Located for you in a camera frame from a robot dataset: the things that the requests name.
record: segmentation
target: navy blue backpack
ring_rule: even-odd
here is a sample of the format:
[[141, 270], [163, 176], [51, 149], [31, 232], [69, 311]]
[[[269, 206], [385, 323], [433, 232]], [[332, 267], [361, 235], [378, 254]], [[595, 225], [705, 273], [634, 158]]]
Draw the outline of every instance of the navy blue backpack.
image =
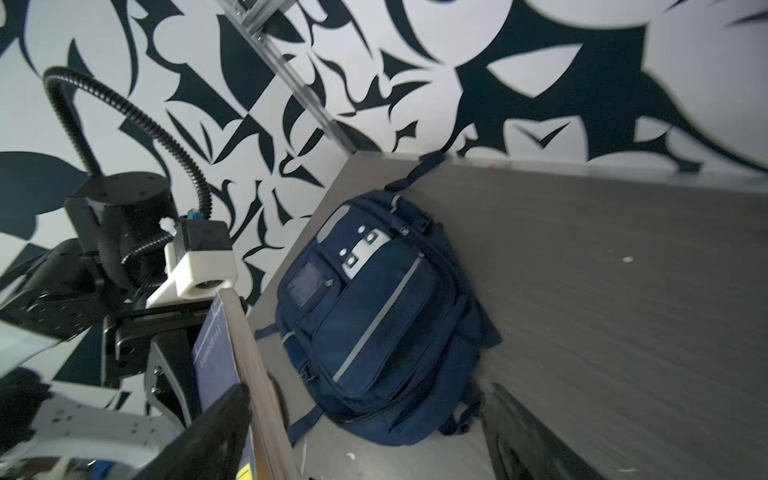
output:
[[385, 191], [342, 204], [278, 286], [276, 327], [317, 402], [288, 428], [292, 444], [323, 414], [381, 445], [462, 434], [477, 414], [472, 370], [481, 346], [502, 339], [442, 225], [397, 194], [443, 155], [420, 160]]

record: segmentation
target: yellow label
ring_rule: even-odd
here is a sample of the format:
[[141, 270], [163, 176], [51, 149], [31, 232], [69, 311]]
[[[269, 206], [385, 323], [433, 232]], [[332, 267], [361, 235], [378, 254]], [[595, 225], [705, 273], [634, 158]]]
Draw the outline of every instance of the yellow label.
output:
[[250, 474], [250, 462], [237, 473], [237, 480], [253, 480], [253, 475]]

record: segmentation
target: black and white patterned wall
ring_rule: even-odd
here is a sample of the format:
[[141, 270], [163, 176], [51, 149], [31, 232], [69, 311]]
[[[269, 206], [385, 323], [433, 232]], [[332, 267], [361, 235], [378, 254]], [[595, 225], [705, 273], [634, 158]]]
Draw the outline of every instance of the black and white patterned wall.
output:
[[366, 150], [768, 168], [764, 0], [299, 0], [267, 32]]
[[[211, 0], [0, 0], [0, 272], [75, 237], [61, 207], [85, 173], [43, 92], [52, 65], [109, 85], [190, 152], [253, 304], [346, 155]], [[83, 92], [74, 104], [105, 173], [163, 174], [180, 212], [197, 205], [162, 147]], [[92, 330], [26, 366], [82, 401], [143, 412], [140, 378], [125, 392], [94, 387], [100, 345]]]

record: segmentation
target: gray table surface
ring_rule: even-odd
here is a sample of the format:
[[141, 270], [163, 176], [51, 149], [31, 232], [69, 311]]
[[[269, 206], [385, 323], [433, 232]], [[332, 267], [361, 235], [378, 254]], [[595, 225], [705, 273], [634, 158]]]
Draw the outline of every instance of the gray table surface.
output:
[[[274, 321], [277, 281], [325, 219], [411, 167], [347, 162], [254, 328]], [[444, 223], [504, 336], [482, 386], [504, 385], [607, 478], [768, 478], [768, 196], [457, 165], [404, 196]], [[280, 339], [260, 347], [294, 421], [312, 399]], [[294, 452], [319, 480], [493, 478], [479, 424], [390, 448], [322, 419]]]

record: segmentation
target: backpack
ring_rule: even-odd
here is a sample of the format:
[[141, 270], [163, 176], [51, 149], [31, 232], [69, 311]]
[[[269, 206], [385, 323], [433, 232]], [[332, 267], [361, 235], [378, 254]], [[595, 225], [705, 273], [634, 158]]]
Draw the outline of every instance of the backpack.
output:
[[317, 402], [291, 444], [323, 414], [381, 445], [462, 434], [477, 416], [472, 370], [502, 338], [442, 225], [397, 193], [443, 159], [424, 155], [407, 178], [344, 202], [280, 281], [276, 326], [255, 336], [280, 331]]

